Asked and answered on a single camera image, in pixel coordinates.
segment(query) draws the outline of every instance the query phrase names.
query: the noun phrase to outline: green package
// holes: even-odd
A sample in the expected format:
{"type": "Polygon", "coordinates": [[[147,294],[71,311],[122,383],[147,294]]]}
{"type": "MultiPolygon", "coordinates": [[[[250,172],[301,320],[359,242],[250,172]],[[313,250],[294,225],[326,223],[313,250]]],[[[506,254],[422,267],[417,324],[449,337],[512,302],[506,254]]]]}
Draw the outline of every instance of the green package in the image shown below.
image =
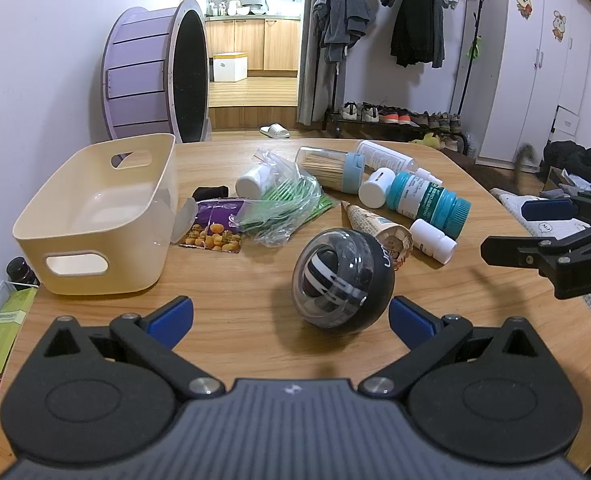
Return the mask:
{"type": "Polygon", "coordinates": [[[36,292],[34,287],[16,290],[0,310],[0,374],[36,292]]]}

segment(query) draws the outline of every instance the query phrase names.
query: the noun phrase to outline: rabbit sticker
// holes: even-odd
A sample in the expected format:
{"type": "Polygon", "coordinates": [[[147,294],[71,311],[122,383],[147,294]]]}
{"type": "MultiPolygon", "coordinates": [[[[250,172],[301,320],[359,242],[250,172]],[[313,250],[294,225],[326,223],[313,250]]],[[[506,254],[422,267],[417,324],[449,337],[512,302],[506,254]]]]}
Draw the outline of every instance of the rabbit sticker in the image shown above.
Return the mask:
{"type": "Polygon", "coordinates": [[[531,0],[517,0],[517,10],[520,11],[520,14],[525,20],[528,20],[533,12],[531,0]]]}
{"type": "Polygon", "coordinates": [[[562,43],[564,32],[566,30],[567,17],[562,16],[557,10],[553,11],[553,35],[555,39],[562,43]]]}

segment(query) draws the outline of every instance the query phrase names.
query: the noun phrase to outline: wardrobe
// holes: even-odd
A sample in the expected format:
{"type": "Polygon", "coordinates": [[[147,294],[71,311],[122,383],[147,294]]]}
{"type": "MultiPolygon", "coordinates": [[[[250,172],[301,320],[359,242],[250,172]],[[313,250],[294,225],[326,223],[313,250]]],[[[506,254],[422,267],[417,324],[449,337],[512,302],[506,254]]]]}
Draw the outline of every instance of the wardrobe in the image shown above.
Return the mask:
{"type": "Polygon", "coordinates": [[[481,21],[463,127],[478,147],[478,164],[510,168],[517,150],[529,143],[537,157],[534,171],[559,108],[565,118],[579,114],[591,50],[591,3],[487,0],[481,21]]]}

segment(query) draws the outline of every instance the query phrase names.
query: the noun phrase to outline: gray ribbed panel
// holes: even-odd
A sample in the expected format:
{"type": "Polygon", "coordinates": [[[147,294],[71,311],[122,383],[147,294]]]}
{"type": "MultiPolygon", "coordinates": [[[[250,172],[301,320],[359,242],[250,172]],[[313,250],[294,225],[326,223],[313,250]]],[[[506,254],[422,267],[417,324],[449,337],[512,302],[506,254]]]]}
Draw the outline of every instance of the gray ribbed panel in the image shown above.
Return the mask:
{"type": "Polygon", "coordinates": [[[239,380],[190,403],[161,441],[125,462],[64,472],[22,462],[6,480],[573,480],[556,459],[519,469],[461,462],[418,437],[400,409],[347,381],[239,380]],[[289,394],[296,384],[301,391],[289,394]]]}

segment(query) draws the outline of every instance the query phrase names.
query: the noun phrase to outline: green label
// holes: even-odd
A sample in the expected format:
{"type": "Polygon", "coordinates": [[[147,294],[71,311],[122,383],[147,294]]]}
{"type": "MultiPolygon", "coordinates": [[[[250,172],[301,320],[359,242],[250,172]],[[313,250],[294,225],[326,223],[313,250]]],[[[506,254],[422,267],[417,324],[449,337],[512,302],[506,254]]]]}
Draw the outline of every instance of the green label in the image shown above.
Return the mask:
{"type": "Polygon", "coordinates": [[[435,212],[435,207],[437,206],[437,203],[440,200],[444,190],[445,188],[440,187],[437,184],[433,184],[433,182],[429,184],[429,187],[422,197],[422,202],[419,204],[417,218],[421,218],[425,222],[431,223],[433,213],[435,212]]]}

